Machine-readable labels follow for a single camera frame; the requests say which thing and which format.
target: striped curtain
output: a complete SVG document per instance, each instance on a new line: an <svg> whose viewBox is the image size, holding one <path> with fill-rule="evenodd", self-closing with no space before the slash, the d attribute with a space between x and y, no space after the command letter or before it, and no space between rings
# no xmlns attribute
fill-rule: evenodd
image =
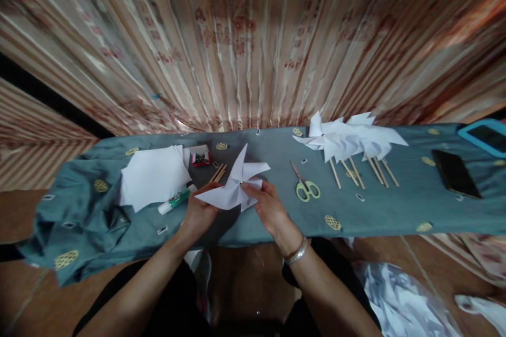
<svg viewBox="0 0 506 337"><path fill-rule="evenodd" d="M0 79L0 192L42 190L96 137Z"/></svg>
<svg viewBox="0 0 506 337"><path fill-rule="evenodd" d="M472 121L506 0L3 0L0 49L116 135Z"/></svg>
<svg viewBox="0 0 506 337"><path fill-rule="evenodd" d="M90 133L0 78L0 145L94 139Z"/></svg>

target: bamboo skewer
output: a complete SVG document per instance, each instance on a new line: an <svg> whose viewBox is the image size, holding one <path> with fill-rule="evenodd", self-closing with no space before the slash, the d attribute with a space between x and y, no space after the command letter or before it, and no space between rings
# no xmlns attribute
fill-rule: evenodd
<svg viewBox="0 0 506 337"><path fill-rule="evenodd" d="M357 179L360 182L360 187L362 187L362 190L365 190L364 182L362 182L362 178L360 177L360 174L358 173L357 167L355 167L355 162L353 162L353 158L350 157L349 161L352 163L353 171L355 171L355 175L357 175Z"/></svg>
<svg viewBox="0 0 506 337"><path fill-rule="evenodd" d="M381 179L383 179L383 182L385 182L385 187L389 187L388 182L386 181L385 174L383 174L383 170L381 169L380 163L378 162L378 159L376 157L373 158L374 163L376 163L376 166L378 166L378 172L381 176Z"/></svg>
<svg viewBox="0 0 506 337"><path fill-rule="evenodd" d="M332 162L332 158L330 158L330 166L332 167L332 172L334 173L334 178L336 179L337 186L340 189L341 188L341 184L339 182L339 178L337 177L336 169L334 167L334 162Z"/></svg>
<svg viewBox="0 0 506 337"><path fill-rule="evenodd" d="M341 163L343 164L344 166L344 169L346 170L346 172L348 173L349 177L353 180L353 183L355 183L356 186L358 186L358 182L357 182L357 179L355 179L355 176L353 175L353 173L350 171L350 169L348 168L348 165L346 164L346 162L344 162L343 160L341 160Z"/></svg>
<svg viewBox="0 0 506 337"><path fill-rule="evenodd" d="M216 170L215 174L212 176L211 180L209 181L209 183L211 182L214 182L216 177L219 175L219 173L221 172L221 168L223 167L223 163L218 167L218 169Z"/></svg>
<svg viewBox="0 0 506 337"><path fill-rule="evenodd" d="M227 168L227 165L223 167L223 170L221 171L221 174L218 175L218 177L215 179L215 182L218 183L221 180L221 177L225 174L225 170Z"/></svg>
<svg viewBox="0 0 506 337"><path fill-rule="evenodd" d="M378 178L379 182L381 184L383 184L383 180L381 179L380 175L378 174L378 170L376 169L376 166L374 165L373 161L371 160L371 158L367 154L365 154L365 156L366 156L367 160L369 161L369 164L373 168L373 171L376 174L376 177Z"/></svg>
<svg viewBox="0 0 506 337"><path fill-rule="evenodd" d="M397 179L394 177L394 174L392 173L392 170L390 170L390 167L388 166L387 162L386 162L386 159L383 158L381 160L383 162L383 165L385 166L386 170L388 171L388 173L390 174L390 177L392 178L392 180L394 181L395 185L397 187L400 187L399 186L399 182L397 181Z"/></svg>

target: glue stick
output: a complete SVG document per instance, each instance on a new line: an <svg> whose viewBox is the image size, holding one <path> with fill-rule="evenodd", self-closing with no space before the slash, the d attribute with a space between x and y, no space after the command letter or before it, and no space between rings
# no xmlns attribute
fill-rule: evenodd
<svg viewBox="0 0 506 337"><path fill-rule="evenodd" d="M183 201L188 199L192 192L195 192L197 190L197 187L195 187L194 184L190 185L187 189L184 189L180 193L178 193L176 196L171 197L168 201L163 203L158 207L158 212L160 214L164 215L170 211L172 211L174 208L176 208L179 204L181 204Z"/></svg>

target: table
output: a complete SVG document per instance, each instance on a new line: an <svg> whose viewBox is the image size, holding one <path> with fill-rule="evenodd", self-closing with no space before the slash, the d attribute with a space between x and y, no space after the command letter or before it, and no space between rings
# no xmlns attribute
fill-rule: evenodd
<svg viewBox="0 0 506 337"><path fill-rule="evenodd" d="M120 188L120 170L135 149L145 150L182 144L207 144L218 163L233 165L248 143L245 162L267 162L271 170L259 175L272 182L290 215L307 236L344 237L416 234L428 223L429 233L475 232L506 234L506 167L504 162L468 143L456 134L458 124L400 126L395 129L409 146L393 145L388 164L400 183L382 186L368 162L354 161L366 186L355 186L342 165L336 171L338 189L322 151L313 151L293 139L294 129L272 128L229 133L161 134L113 137L67 162L49 191L52 199L37 207L32 237L18 245L27 263L56 268L60 285L67 285L126 261L150 257L178 229L186 205L162 216L154 203L135 214L130 206L114 205ZM306 128L299 128L304 135ZM226 150L217 150L226 143ZM461 197L446 190L433 165L432 149L460 155L483 199ZM320 199L301 202L295 195L297 177L315 182ZM190 166L197 187L215 172L211 166ZM230 170L221 180L225 182ZM326 222L331 216L342 226L336 231ZM164 227L167 230L158 233ZM271 242L254 209L222 211L195 248L223 245L239 247Z"/></svg>

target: silver bracelet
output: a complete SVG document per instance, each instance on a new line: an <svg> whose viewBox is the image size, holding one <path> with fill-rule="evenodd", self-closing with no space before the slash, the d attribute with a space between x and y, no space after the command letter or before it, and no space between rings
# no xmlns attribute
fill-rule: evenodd
<svg viewBox="0 0 506 337"><path fill-rule="evenodd" d="M302 240L302 244L300 245L299 249L295 252L294 255L292 255L288 260L285 260L287 265L293 265L295 262L297 262L299 259L302 258L304 253L306 252L307 248L307 238L304 236Z"/></svg>

